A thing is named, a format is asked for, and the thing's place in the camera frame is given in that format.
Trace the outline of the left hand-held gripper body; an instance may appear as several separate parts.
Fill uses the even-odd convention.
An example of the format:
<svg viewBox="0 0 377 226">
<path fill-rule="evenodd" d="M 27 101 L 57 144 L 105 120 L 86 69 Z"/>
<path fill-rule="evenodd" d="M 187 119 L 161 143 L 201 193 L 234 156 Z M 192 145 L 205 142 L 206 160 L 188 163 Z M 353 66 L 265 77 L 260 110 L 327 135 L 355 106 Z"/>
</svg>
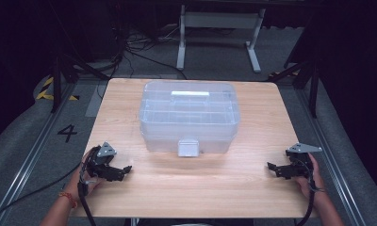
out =
<svg viewBox="0 0 377 226">
<path fill-rule="evenodd" d="M 87 172 L 90 177 L 98 177 L 107 181 L 116 181 L 118 175 L 124 174 L 122 169 L 111 167 L 109 163 L 117 154 L 108 142 L 91 148 L 88 157 L 82 164 L 82 173 Z"/>
</svg>

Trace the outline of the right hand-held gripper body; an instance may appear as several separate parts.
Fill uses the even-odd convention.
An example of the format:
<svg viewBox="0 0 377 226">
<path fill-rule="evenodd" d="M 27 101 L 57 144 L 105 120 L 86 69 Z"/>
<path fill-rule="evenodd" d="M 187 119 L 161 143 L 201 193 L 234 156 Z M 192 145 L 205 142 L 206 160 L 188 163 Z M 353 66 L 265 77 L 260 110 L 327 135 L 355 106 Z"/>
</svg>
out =
<svg viewBox="0 0 377 226">
<path fill-rule="evenodd" d="M 296 143 L 286 150 L 286 156 L 288 157 L 290 164 L 277 166 L 277 171 L 284 172 L 288 179 L 301 176 L 308 178 L 313 172 L 313 166 L 308 155 L 310 153 L 318 153 L 321 151 L 321 147 Z"/>
</svg>

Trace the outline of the clear plastic storage box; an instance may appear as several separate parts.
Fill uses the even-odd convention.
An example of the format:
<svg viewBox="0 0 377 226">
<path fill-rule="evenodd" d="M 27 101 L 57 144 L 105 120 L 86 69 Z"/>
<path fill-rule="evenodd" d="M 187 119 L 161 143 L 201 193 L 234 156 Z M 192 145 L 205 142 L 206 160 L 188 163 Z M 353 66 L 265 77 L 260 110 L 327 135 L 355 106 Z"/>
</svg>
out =
<svg viewBox="0 0 377 226">
<path fill-rule="evenodd" d="M 220 82 L 151 81 L 143 88 L 139 121 L 150 152 L 226 153 L 240 123 L 236 90 Z"/>
</svg>

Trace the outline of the person's right hand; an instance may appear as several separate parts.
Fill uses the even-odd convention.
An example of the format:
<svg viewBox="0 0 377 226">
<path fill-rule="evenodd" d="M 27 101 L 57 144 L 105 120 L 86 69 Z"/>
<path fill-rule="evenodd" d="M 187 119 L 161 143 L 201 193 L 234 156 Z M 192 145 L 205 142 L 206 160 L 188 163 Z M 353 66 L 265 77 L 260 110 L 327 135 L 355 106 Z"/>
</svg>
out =
<svg viewBox="0 0 377 226">
<path fill-rule="evenodd" d="M 307 199 L 310 198 L 310 193 L 314 192 L 314 204 L 317 205 L 327 199 L 327 193 L 324 189 L 323 179 L 320 176 L 320 167 L 317 160 L 311 153 L 308 156 L 313 166 L 312 177 L 295 177 L 294 181 Z"/>
</svg>

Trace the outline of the person's left hand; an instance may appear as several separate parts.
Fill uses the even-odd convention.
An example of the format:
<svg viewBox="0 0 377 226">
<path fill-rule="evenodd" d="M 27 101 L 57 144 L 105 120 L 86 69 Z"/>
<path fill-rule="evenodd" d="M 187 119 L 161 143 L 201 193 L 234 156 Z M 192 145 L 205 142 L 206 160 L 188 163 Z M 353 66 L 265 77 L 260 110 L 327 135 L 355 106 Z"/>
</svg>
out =
<svg viewBox="0 0 377 226">
<path fill-rule="evenodd" d="M 69 183 L 63 188 L 63 190 L 59 193 L 59 198 L 68 201 L 68 202 L 78 202 L 78 187 L 77 184 L 80 181 L 80 171 L 82 168 L 82 164 L 88 157 L 88 153 L 85 153 L 74 173 L 71 176 Z M 93 189 L 95 189 L 100 183 L 103 182 L 102 179 L 98 177 L 90 177 L 86 172 L 83 176 L 84 181 L 88 181 L 88 192 L 91 193 Z"/>
</svg>

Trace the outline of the black tripod stand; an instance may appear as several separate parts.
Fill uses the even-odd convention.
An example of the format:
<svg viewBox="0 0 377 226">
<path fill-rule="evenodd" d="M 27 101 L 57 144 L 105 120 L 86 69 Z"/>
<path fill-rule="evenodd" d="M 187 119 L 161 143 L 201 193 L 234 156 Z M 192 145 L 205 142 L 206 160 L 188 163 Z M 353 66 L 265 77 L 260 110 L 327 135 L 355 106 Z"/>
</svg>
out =
<svg viewBox="0 0 377 226">
<path fill-rule="evenodd" d="M 85 73 L 92 74 L 100 81 L 107 81 L 110 79 L 109 76 L 105 75 L 104 73 L 101 73 L 99 70 L 93 68 L 88 63 L 83 62 L 82 60 L 78 60 L 66 54 L 57 55 L 54 60 L 52 72 L 54 91 L 53 107 L 51 110 L 52 113 L 57 112 L 57 110 L 61 106 L 62 101 L 64 100 L 64 98 L 62 97 L 61 77 L 64 77 L 67 83 L 72 84 L 75 84 L 79 79 L 77 69 L 75 68 L 75 66 L 78 66 Z"/>
<path fill-rule="evenodd" d="M 313 118 L 317 117 L 317 95 L 319 87 L 319 69 L 315 61 L 305 61 L 297 63 L 291 67 L 286 68 L 279 73 L 271 73 L 268 77 L 268 82 L 275 83 L 285 77 L 297 73 L 292 82 L 295 89 L 304 89 L 307 83 L 310 83 L 308 107 Z"/>
</svg>

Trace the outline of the yellow black floor tape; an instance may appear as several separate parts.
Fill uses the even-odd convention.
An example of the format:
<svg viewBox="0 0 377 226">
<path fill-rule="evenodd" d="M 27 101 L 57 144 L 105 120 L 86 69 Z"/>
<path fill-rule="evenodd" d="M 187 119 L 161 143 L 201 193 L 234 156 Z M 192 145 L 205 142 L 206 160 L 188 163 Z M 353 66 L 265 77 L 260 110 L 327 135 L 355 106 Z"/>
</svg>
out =
<svg viewBox="0 0 377 226">
<path fill-rule="evenodd" d="M 54 95 L 47 93 L 47 91 L 50 88 L 50 85 L 52 85 L 53 82 L 54 82 L 54 78 L 53 78 L 53 76 L 50 75 L 45 80 L 44 84 L 42 85 L 41 90 L 39 91 L 39 94 L 36 97 L 36 100 L 39 100 L 39 99 L 54 100 Z M 79 95 L 71 95 L 69 97 L 69 100 L 70 101 L 78 101 L 78 100 L 80 100 L 80 96 Z"/>
</svg>

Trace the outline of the metal floor rail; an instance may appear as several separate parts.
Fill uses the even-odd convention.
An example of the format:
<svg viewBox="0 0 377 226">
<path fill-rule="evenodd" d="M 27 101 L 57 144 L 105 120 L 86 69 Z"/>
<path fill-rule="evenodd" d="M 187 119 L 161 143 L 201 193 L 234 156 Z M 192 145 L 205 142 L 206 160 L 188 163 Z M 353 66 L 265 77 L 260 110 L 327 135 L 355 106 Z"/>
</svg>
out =
<svg viewBox="0 0 377 226">
<path fill-rule="evenodd" d="M 6 220 L 10 207 L 16 201 L 20 201 L 20 194 L 25 187 L 25 184 L 34 169 L 39 157 L 42 153 L 44 145 L 49 137 L 51 130 L 56 123 L 60 112 L 66 105 L 70 96 L 73 94 L 75 84 L 66 84 L 64 90 L 60 93 L 59 103 L 54 113 L 50 113 L 43 125 L 38 137 L 36 138 L 33 146 L 30 148 L 23 164 L 17 171 L 7 193 L 3 200 L 0 202 L 0 226 Z"/>
<path fill-rule="evenodd" d="M 306 93 L 302 89 L 296 89 L 295 93 L 301 103 L 302 109 L 306 112 L 306 117 L 316 134 L 319 145 L 322 148 L 321 155 L 325 162 L 327 169 L 334 182 L 337 194 L 349 216 L 352 226 L 366 226 L 366 222 L 353 198 L 352 192 L 348 186 L 347 180 L 344 178 L 338 163 L 333 155 L 332 149 L 327 142 L 327 138 L 322 132 L 320 123 L 317 118 L 314 118 L 309 106 Z"/>
</svg>

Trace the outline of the grey metal stand frame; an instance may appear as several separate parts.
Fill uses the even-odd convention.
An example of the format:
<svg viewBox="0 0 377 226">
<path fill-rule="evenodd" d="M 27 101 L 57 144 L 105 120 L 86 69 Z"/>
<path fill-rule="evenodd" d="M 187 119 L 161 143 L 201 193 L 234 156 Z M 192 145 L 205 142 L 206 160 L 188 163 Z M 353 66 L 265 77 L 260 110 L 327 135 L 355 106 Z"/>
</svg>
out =
<svg viewBox="0 0 377 226">
<path fill-rule="evenodd" d="M 229 28 L 252 29 L 253 36 L 245 42 L 245 47 L 255 73 L 261 73 L 260 64 L 255 52 L 255 44 L 265 17 L 266 10 L 260 9 L 257 13 L 223 13 L 223 12 L 192 12 L 183 5 L 180 11 L 179 32 L 176 68 L 185 68 L 186 29 L 193 28 Z"/>
</svg>

